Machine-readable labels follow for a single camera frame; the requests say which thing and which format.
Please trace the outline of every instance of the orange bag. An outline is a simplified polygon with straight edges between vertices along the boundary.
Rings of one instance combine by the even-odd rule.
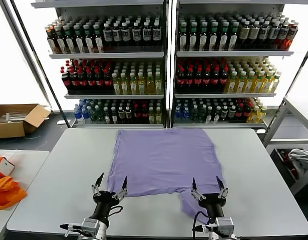
[[[0,178],[0,210],[9,208],[26,196],[26,192],[13,181],[13,177]]]

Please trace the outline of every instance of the bottle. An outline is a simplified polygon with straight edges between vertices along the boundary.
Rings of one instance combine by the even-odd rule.
[[[161,46],[162,45],[162,30],[161,27],[159,26],[159,22],[154,23],[153,27],[153,44],[155,46]]]
[[[252,85],[252,89],[251,89],[251,92],[252,92],[252,93],[259,93],[260,88],[262,87],[263,82],[264,82],[264,74],[265,74],[264,71],[260,71],[260,72],[258,73],[257,80],[256,80],[256,82]]]
[[[258,109],[259,109],[258,106],[255,106],[253,108],[253,112],[249,115],[249,117],[247,118],[247,121],[246,121],[248,124],[255,123],[256,118],[257,118]]]
[[[128,80],[126,78],[126,74],[123,72],[120,74],[120,78],[121,78],[121,86],[122,86],[122,91],[123,91],[123,95],[128,95]]]
[[[140,46],[142,40],[141,29],[138,26],[137,22],[134,22],[134,27],[132,29],[133,32],[133,40],[136,46]]]
[[[249,30],[249,34],[248,34],[248,43],[249,44],[254,44],[254,42],[257,39],[258,36],[258,32],[259,32],[259,21],[255,21],[254,25],[250,25],[250,30]]]
[[[278,49],[281,48],[281,45],[283,44],[285,38],[287,37],[288,30],[289,30],[288,22],[285,21],[283,23],[283,26],[280,27],[277,39],[275,40],[275,45],[277,46]]]
[[[219,48],[218,48],[219,51],[224,51],[225,50],[226,43],[227,43],[227,36],[228,36],[228,33],[227,33],[228,26],[229,26],[229,22],[224,21],[223,22],[223,27],[222,27],[222,32],[218,36],[219,43],[217,45],[219,46]]]
[[[116,108],[114,106],[112,106],[111,110],[112,110],[113,123],[117,124],[118,123],[118,119],[117,119]]]
[[[249,31],[250,31],[249,21],[245,21],[244,25],[240,28],[238,36],[240,44],[246,44]]]
[[[249,74],[248,74],[248,78],[245,79],[245,85],[244,85],[243,91],[242,91],[243,93],[245,93],[245,94],[250,93],[254,79],[255,79],[255,72],[250,71]]]
[[[213,120],[214,123],[218,122],[218,120],[219,120],[219,117],[220,117],[220,109],[221,109],[220,106],[217,106],[217,107],[216,107],[215,116],[214,116],[214,120]]]
[[[259,48],[264,48],[264,44],[267,39],[269,29],[270,29],[269,21],[265,21],[264,25],[260,27],[256,41],[256,43],[259,45]]]
[[[197,27],[197,22],[193,21],[191,23],[191,28],[190,28],[190,34],[189,34],[189,45],[188,45],[188,50],[190,52],[195,51],[195,46],[196,46],[196,28]]]
[[[120,27],[118,26],[118,23],[114,23],[113,39],[115,42],[115,46],[120,47],[123,45],[122,32],[120,30]]]
[[[230,79],[228,81],[228,88],[225,88],[225,92],[228,94],[234,93],[234,88],[236,85],[236,78],[237,78],[237,72],[236,71],[232,71],[232,74],[230,76]]]
[[[162,94],[162,79],[160,77],[160,72],[155,73],[155,86],[156,86],[156,94]]]
[[[147,94],[156,94],[155,81],[153,79],[153,73],[150,71],[147,73]]]
[[[266,116],[267,107],[263,106],[261,111],[258,112],[255,123],[263,123],[263,119]]]
[[[227,117],[229,121],[232,121],[234,119],[235,113],[236,113],[236,106],[233,105],[228,110]]]
[[[200,34],[199,34],[199,50],[204,51],[206,47],[206,40],[207,40],[207,22],[202,22],[201,23],[201,28],[200,28]]]
[[[237,32],[238,32],[238,26],[239,26],[239,22],[234,22],[233,23],[233,28],[232,28],[232,32],[230,34],[230,38],[229,38],[229,44],[228,44],[228,50],[229,51],[233,51],[235,49],[235,45],[236,45],[236,40],[237,40]]]
[[[215,50],[216,41],[217,41],[217,33],[216,33],[217,27],[218,27],[218,22],[213,21],[212,22],[211,34],[209,35],[209,43],[208,43],[208,50],[209,51]]]
[[[86,53],[85,52],[85,41],[83,40],[81,31],[80,31],[80,26],[79,25],[74,25],[74,30],[75,30],[75,34],[76,34],[76,43],[78,46],[78,51],[81,54]]]
[[[179,42],[179,51],[185,51],[186,50],[186,26],[187,23],[183,21],[181,24],[180,33],[178,34],[178,42]]]
[[[274,81],[272,82],[272,86],[269,87],[269,92],[270,93],[274,93],[276,88],[277,88],[277,85],[279,84],[279,77],[281,75],[281,72],[280,71],[277,71],[275,73],[275,76],[274,76]]]
[[[287,33],[287,36],[286,36],[285,40],[283,41],[283,43],[281,44],[280,49],[284,49],[284,50],[289,49],[297,31],[298,31],[297,26],[298,26],[298,22],[295,22],[292,26],[290,26],[288,33]]]
[[[243,106],[244,104],[240,103],[237,107],[236,113],[235,113],[235,119],[241,120],[242,113],[243,113]]]

